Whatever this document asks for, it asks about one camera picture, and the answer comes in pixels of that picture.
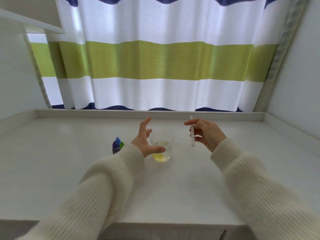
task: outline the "curtain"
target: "curtain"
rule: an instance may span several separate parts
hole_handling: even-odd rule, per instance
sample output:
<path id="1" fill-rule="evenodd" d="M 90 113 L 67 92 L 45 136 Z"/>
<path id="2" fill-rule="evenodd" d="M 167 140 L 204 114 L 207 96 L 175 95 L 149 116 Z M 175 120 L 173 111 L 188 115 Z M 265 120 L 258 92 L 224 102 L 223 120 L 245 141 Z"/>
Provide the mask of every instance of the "curtain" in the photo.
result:
<path id="1" fill-rule="evenodd" d="M 58 0 L 28 37 L 53 108 L 252 112 L 291 1 Z"/>

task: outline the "clear plastic cup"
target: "clear plastic cup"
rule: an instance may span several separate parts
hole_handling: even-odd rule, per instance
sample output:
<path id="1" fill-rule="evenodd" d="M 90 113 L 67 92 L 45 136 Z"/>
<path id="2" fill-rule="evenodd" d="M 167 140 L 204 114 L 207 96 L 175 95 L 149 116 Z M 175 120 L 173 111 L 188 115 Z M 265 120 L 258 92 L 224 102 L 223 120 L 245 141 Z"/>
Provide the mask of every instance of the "clear plastic cup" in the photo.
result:
<path id="1" fill-rule="evenodd" d="M 170 159 L 172 147 L 174 144 L 174 135 L 168 131 L 155 131 L 150 135 L 150 142 L 152 146 L 165 147 L 165 152 L 155 153 L 153 157 L 158 162 L 166 162 Z"/>

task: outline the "knit sweater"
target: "knit sweater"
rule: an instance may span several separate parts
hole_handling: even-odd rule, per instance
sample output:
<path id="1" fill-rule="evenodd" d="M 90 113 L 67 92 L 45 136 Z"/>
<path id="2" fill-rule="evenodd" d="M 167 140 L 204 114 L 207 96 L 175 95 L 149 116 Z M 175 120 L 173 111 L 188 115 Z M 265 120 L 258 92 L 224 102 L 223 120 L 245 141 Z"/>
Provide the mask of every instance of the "knit sweater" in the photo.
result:
<path id="1" fill-rule="evenodd" d="M 218 145 L 211 160 L 240 214 L 258 240 L 320 239 L 320 222 L 299 197 L 274 181 L 263 164 L 231 139 Z M 121 212 L 144 158 L 134 145 L 96 162 L 74 194 L 19 240 L 94 240 Z"/>

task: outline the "right hand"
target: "right hand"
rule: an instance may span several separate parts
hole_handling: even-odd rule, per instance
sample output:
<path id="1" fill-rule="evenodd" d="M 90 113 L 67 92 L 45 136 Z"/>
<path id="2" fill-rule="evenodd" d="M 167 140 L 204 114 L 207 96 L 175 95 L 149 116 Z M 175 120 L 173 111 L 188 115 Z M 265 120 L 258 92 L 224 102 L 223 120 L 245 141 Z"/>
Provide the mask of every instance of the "right hand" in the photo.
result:
<path id="1" fill-rule="evenodd" d="M 219 126 L 214 122 L 193 119 L 186 121 L 184 125 L 194 125 L 194 141 L 201 142 L 210 152 L 213 152 L 214 149 L 227 138 Z"/>

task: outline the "white table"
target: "white table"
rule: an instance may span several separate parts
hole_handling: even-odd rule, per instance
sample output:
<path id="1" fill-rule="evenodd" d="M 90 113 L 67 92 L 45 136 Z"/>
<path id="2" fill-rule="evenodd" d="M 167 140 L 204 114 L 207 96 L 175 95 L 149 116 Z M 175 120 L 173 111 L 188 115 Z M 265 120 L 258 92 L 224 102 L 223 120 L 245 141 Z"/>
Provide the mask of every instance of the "white table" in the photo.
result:
<path id="1" fill-rule="evenodd" d="M 1 135 L 0 220 L 38 221 L 46 217 L 75 189 L 93 162 L 112 154 L 116 136 L 129 143 L 137 135 L 140 122 L 38 118 Z M 148 127 L 154 131 L 166 129 L 174 134 L 172 157 L 166 163 L 146 158 L 146 167 L 138 175 L 132 196 L 117 220 L 118 227 L 214 226 L 206 230 L 211 231 L 207 232 L 208 239 L 218 240 L 224 229 L 244 225 L 234 213 L 221 173 L 210 161 L 210 152 L 200 144 L 191 147 L 189 128 L 183 122 L 150 122 Z M 263 122 L 217 124 L 320 214 L 319 157 Z"/>

